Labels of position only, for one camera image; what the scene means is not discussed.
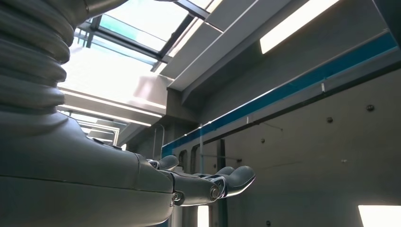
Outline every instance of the glass ceiling panel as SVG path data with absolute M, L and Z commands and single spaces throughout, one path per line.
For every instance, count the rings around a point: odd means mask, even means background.
M 141 42 L 143 41 L 142 35 L 145 36 L 144 34 L 146 33 L 159 38 L 159 40 L 163 42 L 167 42 L 187 14 L 188 12 L 186 10 L 171 2 L 129 0 L 122 6 L 106 13 L 106 15 L 116 19 L 112 24 L 107 24 L 107 22 L 111 20 L 105 17 L 106 22 L 103 22 L 102 18 L 100 26 L 107 26 L 107 29 L 114 31 L 119 30 L 121 35 L 142 44 L 145 44 Z M 121 25 L 121 22 L 133 28 L 122 31 L 121 28 L 124 27 L 124 25 Z
M 62 66 L 68 76 L 59 87 L 126 102 L 142 77 L 156 76 L 150 74 L 152 65 L 99 46 L 95 39 L 90 49 L 78 44 L 70 48 L 70 61 Z
M 162 39 L 119 21 L 109 15 L 102 16 L 100 26 L 157 51 L 160 51 L 166 43 Z
M 97 49 L 97 50 L 101 50 L 101 51 L 106 52 L 106 53 L 115 52 L 115 53 L 119 53 L 120 55 L 123 55 L 123 56 L 126 56 L 126 57 L 131 57 L 131 58 L 137 59 L 137 60 L 139 60 L 139 61 L 141 61 L 141 62 L 143 62 L 145 64 L 148 64 L 150 69 L 152 68 L 152 65 L 157 62 L 157 60 L 154 59 L 154 58 L 151 58 L 149 56 L 141 54 L 141 53 L 139 53 L 137 51 L 125 48 L 125 47 L 120 46 L 120 45 L 118 45 L 116 43 L 113 43 L 113 42 L 110 42 L 110 41 L 105 40 L 103 38 L 100 38 L 100 37 L 98 37 L 96 35 L 93 37 L 91 48 Z

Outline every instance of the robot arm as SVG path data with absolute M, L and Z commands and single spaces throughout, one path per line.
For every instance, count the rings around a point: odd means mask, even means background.
M 0 226 L 149 226 L 174 205 L 236 195 L 254 180 L 245 166 L 175 173 L 175 157 L 149 162 L 88 139 L 55 110 L 76 26 L 124 2 L 1 0 Z

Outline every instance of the blue stripe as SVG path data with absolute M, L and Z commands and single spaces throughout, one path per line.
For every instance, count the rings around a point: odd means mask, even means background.
M 163 146 L 163 156 L 171 155 L 174 148 L 199 138 L 211 131 L 214 131 L 224 125 L 232 123 L 242 117 L 258 111 L 268 105 L 271 105 L 285 97 L 288 97 L 298 91 L 301 91 L 311 85 L 319 83 L 338 73 L 349 70 L 363 62 L 381 55 L 393 48 L 397 48 L 397 44 L 390 33 L 382 36 L 310 71 L 299 78 L 284 84 L 283 86 L 249 102 L 240 108 L 226 114 L 210 124 L 206 124 L 201 129 L 188 133 L 187 136 L 181 137 L 171 143 Z

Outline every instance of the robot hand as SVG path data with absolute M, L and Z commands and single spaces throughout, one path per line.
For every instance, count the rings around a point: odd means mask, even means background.
M 215 175 L 189 175 L 172 171 L 178 165 L 175 156 L 167 156 L 160 161 L 148 159 L 148 162 L 173 181 L 173 199 L 177 206 L 207 204 L 238 195 L 255 180 L 255 173 L 248 166 L 237 169 L 225 167 Z

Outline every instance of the fluorescent light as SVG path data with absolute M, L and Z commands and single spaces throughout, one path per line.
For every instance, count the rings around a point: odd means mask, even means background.
M 97 129 L 91 129 L 91 131 L 100 132 L 100 133 L 105 133 L 105 134 L 113 134 L 113 133 L 111 133 L 111 132 L 100 131 L 100 130 L 97 130 Z
M 401 206 L 358 206 L 364 227 L 400 227 Z
M 209 206 L 198 206 L 198 227 L 209 227 Z
M 147 104 L 147 105 L 151 105 L 151 106 L 154 106 L 154 107 L 158 107 L 160 109 L 165 109 L 166 108 L 165 105 L 160 105 L 160 104 L 148 101 L 148 100 L 143 99 L 143 98 L 132 97 L 131 100 L 135 101 L 135 102 L 138 102 L 138 103 L 142 103 L 142 104 Z
M 262 53 L 266 53 L 277 46 L 338 1 L 339 0 L 309 0 L 262 37 L 260 40 Z
M 134 121 L 128 118 L 123 118 L 123 117 L 118 117 L 118 116 L 114 116 L 114 115 L 110 115 L 110 114 L 106 114 L 106 113 L 101 113 L 101 112 L 97 112 L 97 111 L 93 111 L 93 110 L 87 110 L 87 109 L 83 109 L 83 108 L 79 108 L 79 107 L 75 107 L 75 106 L 70 106 L 70 105 L 60 105 L 61 107 L 67 108 L 67 109 L 71 109 L 71 110 L 76 110 L 76 111 L 82 111 L 85 113 L 89 113 L 89 114 L 94 114 L 94 115 L 98 115 L 98 116 L 102 116 L 102 117 L 107 117 L 107 118 L 111 118 L 111 119 L 116 119 L 116 120 L 120 120 L 123 122 L 131 122 L 131 123 L 135 123 L 135 124 L 141 124 L 141 125 L 145 125 L 150 127 L 151 124 L 148 123 L 144 123 L 144 122 L 138 122 L 138 121 Z
M 117 104 L 117 103 L 112 103 L 112 102 L 109 102 L 109 101 L 105 101 L 105 100 L 98 99 L 98 98 L 93 98 L 93 97 L 90 97 L 90 96 L 85 96 L 85 95 L 81 95 L 81 94 L 77 94 L 77 93 L 73 93 L 73 92 L 69 92 L 69 91 L 64 91 L 64 90 L 61 90 L 61 92 L 63 92 L 66 95 L 75 96 L 75 97 L 78 97 L 78 98 L 83 98 L 83 99 L 87 99 L 87 100 L 90 100 L 90 101 L 94 101 L 94 102 L 98 102 L 98 103 L 102 103 L 102 104 L 106 104 L 106 105 L 115 106 L 115 107 L 118 107 L 118 108 L 121 108 L 121 109 L 131 110 L 131 111 L 135 111 L 135 112 L 143 113 L 143 114 L 147 114 L 147 115 L 152 115 L 152 116 L 159 117 L 159 118 L 162 117 L 162 115 L 159 115 L 159 114 L 151 113 L 151 112 L 148 112 L 148 111 L 143 111 L 143 110 L 132 108 L 132 107 L 128 107 L 128 106 L 125 106 L 125 105 L 120 105 L 120 104 Z
M 112 140 L 106 140 L 106 139 L 102 139 L 102 138 L 96 138 L 96 137 L 89 137 L 91 139 L 95 138 L 97 140 L 103 141 L 103 142 L 112 142 Z

